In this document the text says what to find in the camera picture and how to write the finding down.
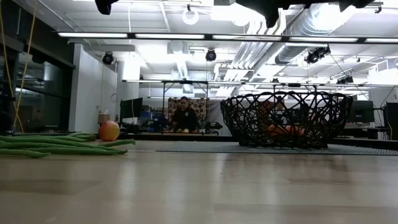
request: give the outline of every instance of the gray floor mat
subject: gray floor mat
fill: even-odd
[[[176,142],[157,152],[207,152],[207,153],[257,153],[257,154],[331,154],[331,155],[379,155],[398,156],[398,151],[369,147],[330,144],[328,149],[291,149],[242,147],[235,142]]]

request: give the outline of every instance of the black wire basket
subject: black wire basket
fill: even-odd
[[[344,128],[352,102],[340,93],[278,91],[228,98],[221,111],[241,146],[319,149]]]

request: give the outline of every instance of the floor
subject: floor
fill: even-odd
[[[173,144],[0,157],[0,223],[397,223],[398,157],[155,152]]]

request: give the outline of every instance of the person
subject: person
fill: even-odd
[[[174,132],[196,131],[198,116],[194,109],[189,106],[189,100],[183,96],[180,100],[180,107],[174,112],[173,122],[175,123]]]

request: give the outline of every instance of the dark jacket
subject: dark jacket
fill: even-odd
[[[191,107],[188,107],[185,111],[178,108],[174,112],[173,122],[177,123],[174,127],[174,131],[177,131],[178,129],[189,129],[190,131],[194,131],[197,128],[198,116],[195,110]]]

